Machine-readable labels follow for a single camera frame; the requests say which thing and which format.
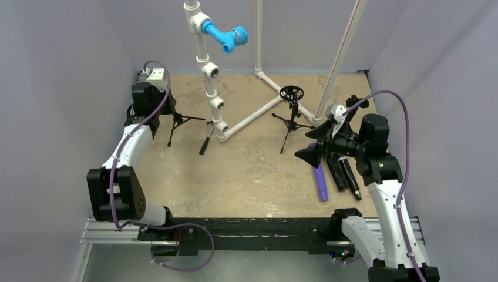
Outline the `purple microphone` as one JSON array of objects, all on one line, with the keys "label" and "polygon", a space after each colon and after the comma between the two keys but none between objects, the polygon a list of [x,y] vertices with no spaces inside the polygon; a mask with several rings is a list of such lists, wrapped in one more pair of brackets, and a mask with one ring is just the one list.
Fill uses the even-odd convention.
[{"label": "purple microphone", "polygon": [[325,181],[324,171],[321,164],[318,166],[318,168],[314,168],[314,177],[320,201],[327,202],[328,201],[327,184]]}]

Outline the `small black tripod stand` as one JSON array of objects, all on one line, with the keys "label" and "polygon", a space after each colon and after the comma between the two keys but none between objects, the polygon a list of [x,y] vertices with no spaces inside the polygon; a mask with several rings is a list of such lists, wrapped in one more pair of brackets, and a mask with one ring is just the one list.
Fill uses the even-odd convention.
[{"label": "small black tripod stand", "polygon": [[206,120],[205,118],[202,118],[202,117],[185,116],[185,115],[182,115],[178,112],[173,112],[172,115],[173,115],[173,124],[172,124],[171,131],[170,131],[170,137],[169,137],[169,140],[167,142],[168,147],[171,146],[174,131],[178,127],[180,127],[182,124],[184,124],[190,120],[200,120],[200,121]]}]

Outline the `black speckled condenser microphone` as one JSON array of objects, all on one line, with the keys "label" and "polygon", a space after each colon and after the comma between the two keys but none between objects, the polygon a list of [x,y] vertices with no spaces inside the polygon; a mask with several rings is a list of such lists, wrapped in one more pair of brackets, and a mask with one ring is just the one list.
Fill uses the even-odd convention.
[{"label": "black speckled condenser microphone", "polygon": [[337,187],[337,190],[339,192],[348,190],[349,189],[348,182],[341,170],[337,155],[336,154],[330,155],[330,157],[326,161],[326,164],[329,168],[329,171],[331,172],[331,176]]}]

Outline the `small dark grey microphone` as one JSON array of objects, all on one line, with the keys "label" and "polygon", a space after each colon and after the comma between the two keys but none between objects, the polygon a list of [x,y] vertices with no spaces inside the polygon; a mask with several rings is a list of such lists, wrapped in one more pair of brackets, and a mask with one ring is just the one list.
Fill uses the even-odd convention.
[{"label": "small dark grey microphone", "polygon": [[344,175],[348,188],[357,200],[362,200],[361,191],[349,164],[348,158],[346,156],[341,156],[338,158],[338,163]]}]

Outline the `black round-base microphone stand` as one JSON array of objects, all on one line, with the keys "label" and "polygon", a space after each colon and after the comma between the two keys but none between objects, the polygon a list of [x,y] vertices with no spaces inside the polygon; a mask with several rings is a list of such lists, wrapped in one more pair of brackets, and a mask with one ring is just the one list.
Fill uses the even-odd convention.
[{"label": "black round-base microphone stand", "polygon": [[347,106],[347,111],[345,115],[345,121],[350,122],[355,114],[358,111],[358,108],[368,108],[369,107],[369,100],[365,100],[361,102],[358,106],[355,106],[357,103],[359,103],[362,99],[357,97],[357,95],[352,95],[350,98],[346,100],[346,106]]}]

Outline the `black tripod stand with shockmount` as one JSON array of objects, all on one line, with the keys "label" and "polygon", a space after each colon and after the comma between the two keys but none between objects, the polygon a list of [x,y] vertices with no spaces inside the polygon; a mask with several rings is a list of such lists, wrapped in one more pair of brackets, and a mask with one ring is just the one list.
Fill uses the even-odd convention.
[{"label": "black tripod stand with shockmount", "polygon": [[296,118],[300,118],[302,115],[302,113],[298,110],[299,105],[300,105],[298,103],[298,101],[304,97],[304,90],[302,88],[300,88],[299,86],[294,86],[294,85],[284,86],[283,88],[281,88],[279,90],[279,97],[282,100],[288,102],[288,108],[289,108],[289,110],[291,110],[290,119],[284,119],[283,117],[278,116],[275,113],[271,114],[272,117],[278,118],[279,120],[283,121],[286,128],[287,128],[287,133],[285,135],[284,142],[283,142],[282,147],[280,149],[280,153],[282,154],[284,151],[288,136],[291,132],[294,132],[300,128],[315,129],[315,126],[303,125],[303,124],[299,124],[295,121]]}]

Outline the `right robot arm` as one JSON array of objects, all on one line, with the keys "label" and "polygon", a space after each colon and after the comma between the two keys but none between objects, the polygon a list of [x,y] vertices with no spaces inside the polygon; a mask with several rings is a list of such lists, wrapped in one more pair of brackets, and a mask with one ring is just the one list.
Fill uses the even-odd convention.
[{"label": "right robot arm", "polygon": [[337,239],[348,238],[368,266],[369,281],[439,281],[439,270],[430,266],[420,249],[408,211],[404,204],[403,187],[408,178],[401,171],[398,159],[388,152],[389,125],[387,118],[367,114],[362,118],[359,133],[347,124],[334,132],[333,119],[308,135],[317,139],[295,156],[318,168],[322,159],[333,155],[356,160],[356,169],[373,200],[382,239],[368,229],[357,209],[334,211],[329,230]]}]

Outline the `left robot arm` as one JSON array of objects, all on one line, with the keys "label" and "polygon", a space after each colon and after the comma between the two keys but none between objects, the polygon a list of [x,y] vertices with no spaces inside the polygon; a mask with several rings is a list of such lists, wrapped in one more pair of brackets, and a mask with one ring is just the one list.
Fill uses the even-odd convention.
[{"label": "left robot arm", "polygon": [[159,116],[170,98],[170,88],[161,90],[149,82],[132,86],[134,114],[127,117],[123,135],[111,157],[86,175],[93,216],[116,223],[118,228],[135,222],[152,226],[160,240],[173,237],[175,224],[167,207],[149,202],[135,168],[159,128]]}]

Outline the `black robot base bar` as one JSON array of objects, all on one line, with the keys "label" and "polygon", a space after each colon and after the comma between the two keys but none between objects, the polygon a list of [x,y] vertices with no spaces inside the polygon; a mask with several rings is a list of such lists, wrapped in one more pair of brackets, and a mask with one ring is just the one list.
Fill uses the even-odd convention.
[{"label": "black robot base bar", "polygon": [[362,216],[356,208],[336,209],[330,217],[301,218],[167,218],[168,230],[139,229],[138,241],[171,243],[180,256],[200,250],[306,251],[310,255],[351,256],[351,242],[341,223]]}]

